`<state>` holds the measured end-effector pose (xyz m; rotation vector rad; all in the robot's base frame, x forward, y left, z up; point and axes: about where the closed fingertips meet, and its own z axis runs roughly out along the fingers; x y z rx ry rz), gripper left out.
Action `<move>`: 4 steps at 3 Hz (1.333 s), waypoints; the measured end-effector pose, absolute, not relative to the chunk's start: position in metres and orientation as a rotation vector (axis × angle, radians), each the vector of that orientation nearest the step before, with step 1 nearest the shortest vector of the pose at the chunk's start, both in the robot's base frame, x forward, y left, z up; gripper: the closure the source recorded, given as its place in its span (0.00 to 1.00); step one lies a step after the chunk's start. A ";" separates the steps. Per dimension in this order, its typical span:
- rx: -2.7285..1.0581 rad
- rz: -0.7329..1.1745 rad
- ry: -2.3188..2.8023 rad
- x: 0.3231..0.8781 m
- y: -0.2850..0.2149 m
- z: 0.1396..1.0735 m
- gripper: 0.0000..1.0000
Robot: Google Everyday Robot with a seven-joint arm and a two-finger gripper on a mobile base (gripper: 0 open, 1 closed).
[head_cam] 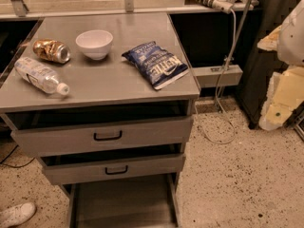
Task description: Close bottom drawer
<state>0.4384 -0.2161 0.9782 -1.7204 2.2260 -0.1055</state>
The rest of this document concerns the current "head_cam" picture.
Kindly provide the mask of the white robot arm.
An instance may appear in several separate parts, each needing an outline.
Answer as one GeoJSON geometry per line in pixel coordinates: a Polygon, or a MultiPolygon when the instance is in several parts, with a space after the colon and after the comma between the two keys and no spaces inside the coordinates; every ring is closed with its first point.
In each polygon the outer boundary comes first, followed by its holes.
{"type": "Polygon", "coordinates": [[[257,43],[288,65],[282,73],[273,73],[266,101],[258,122],[271,131],[280,128],[304,102],[304,0],[301,0],[283,23],[257,43]]]}

